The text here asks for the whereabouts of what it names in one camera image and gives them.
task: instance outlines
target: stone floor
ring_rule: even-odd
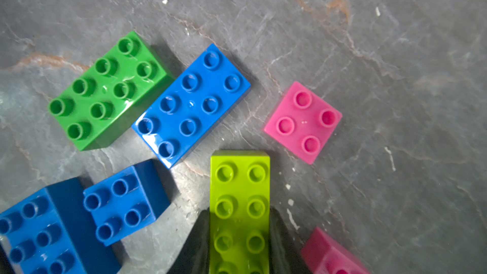
[[[155,158],[131,129],[79,152],[46,106],[135,30],[180,74],[216,44],[247,97],[163,176],[170,208],[122,240],[120,273],[165,273],[208,207],[210,155],[271,155],[271,204],[372,273],[487,271],[487,0],[0,0],[0,211],[41,187]],[[260,130],[300,81],[343,113],[307,165]]]

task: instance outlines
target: toy building block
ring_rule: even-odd
[[[313,164],[342,114],[299,82],[294,82],[269,118],[264,132],[301,160]]]
[[[269,274],[269,174],[262,151],[211,156],[210,274]]]
[[[95,237],[83,208],[83,188],[69,179],[47,186],[0,214],[0,234],[12,247],[8,257],[25,274],[115,274],[113,250]]]
[[[83,194],[96,238],[106,246],[155,222],[170,204],[152,160],[132,165]]]
[[[352,253],[315,228],[301,255],[313,274],[370,274]]]
[[[132,125],[171,168],[234,107],[250,83],[210,45]]]
[[[173,80],[132,31],[53,99],[49,112],[79,150],[107,147]]]

